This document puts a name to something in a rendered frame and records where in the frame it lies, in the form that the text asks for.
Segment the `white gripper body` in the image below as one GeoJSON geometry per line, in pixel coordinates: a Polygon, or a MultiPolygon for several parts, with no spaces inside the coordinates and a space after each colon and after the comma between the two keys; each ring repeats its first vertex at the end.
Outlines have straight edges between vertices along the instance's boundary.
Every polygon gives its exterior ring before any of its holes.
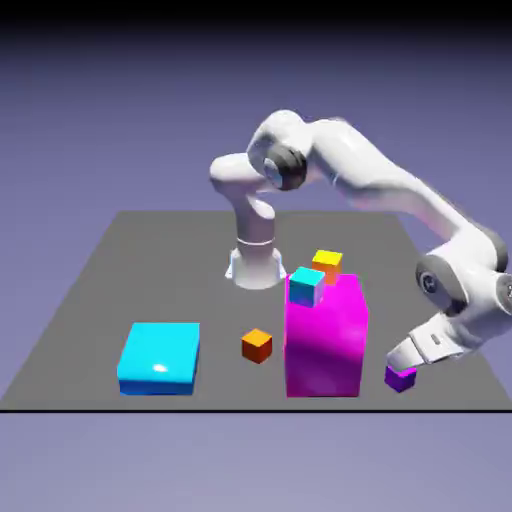
{"type": "Polygon", "coordinates": [[[426,322],[413,329],[386,356],[393,369],[411,369],[457,358],[464,349],[439,326],[426,322]]]}

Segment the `small purple cube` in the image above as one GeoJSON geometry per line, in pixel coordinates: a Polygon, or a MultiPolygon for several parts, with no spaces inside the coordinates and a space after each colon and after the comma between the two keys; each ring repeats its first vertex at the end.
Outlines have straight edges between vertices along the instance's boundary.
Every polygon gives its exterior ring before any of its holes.
{"type": "Polygon", "coordinates": [[[415,385],[417,370],[409,368],[403,371],[397,371],[391,366],[385,370],[384,382],[387,386],[397,393],[402,393],[415,385]]]}

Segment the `small yellow cube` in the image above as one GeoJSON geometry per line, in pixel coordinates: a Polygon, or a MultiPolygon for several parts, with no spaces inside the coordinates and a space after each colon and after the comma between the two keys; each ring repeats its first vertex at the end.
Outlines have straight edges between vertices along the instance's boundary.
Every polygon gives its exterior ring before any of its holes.
{"type": "Polygon", "coordinates": [[[325,274],[327,285],[335,285],[341,274],[342,257],[341,252],[318,249],[312,259],[311,268],[325,274]]]}

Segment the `small cyan cube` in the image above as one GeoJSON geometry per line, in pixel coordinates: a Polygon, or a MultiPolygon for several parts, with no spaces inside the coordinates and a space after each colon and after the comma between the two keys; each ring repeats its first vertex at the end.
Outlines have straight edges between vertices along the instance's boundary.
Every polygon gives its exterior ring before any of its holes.
{"type": "Polygon", "coordinates": [[[288,284],[288,298],[291,303],[313,308],[322,300],[325,273],[301,266],[290,275],[288,284]]]}

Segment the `small orange cube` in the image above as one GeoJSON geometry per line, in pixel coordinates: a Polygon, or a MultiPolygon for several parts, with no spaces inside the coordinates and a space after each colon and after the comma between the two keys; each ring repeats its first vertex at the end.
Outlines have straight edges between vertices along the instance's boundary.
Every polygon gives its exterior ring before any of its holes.
{"type": "Polygon", "coordinates": [[[272,335],[259,329],[252,329],[241,338],[242,356],[256,364],[266,361],[272,354],[272,335]]]}

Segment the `large magenta box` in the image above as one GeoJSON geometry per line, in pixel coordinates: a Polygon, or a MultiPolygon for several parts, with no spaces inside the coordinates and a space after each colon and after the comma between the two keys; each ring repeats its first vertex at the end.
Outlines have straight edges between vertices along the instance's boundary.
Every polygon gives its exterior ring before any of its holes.
{"type": "Polygon", "coordinates": [[[283,359],[287,397],[357,397],[369,325],[359,279],[341,274],[314,306],[285,299],[283,359]]]}

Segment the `large cyan box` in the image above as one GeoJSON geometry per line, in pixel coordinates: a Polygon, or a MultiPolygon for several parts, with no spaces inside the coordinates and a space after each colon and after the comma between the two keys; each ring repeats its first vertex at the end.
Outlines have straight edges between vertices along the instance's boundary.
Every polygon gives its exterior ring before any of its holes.
{"type": "Polygon", "coordinates": [[[199,353],[199,323],[134,322],[117,365],[120,393],[192,395],[199,353]]]}

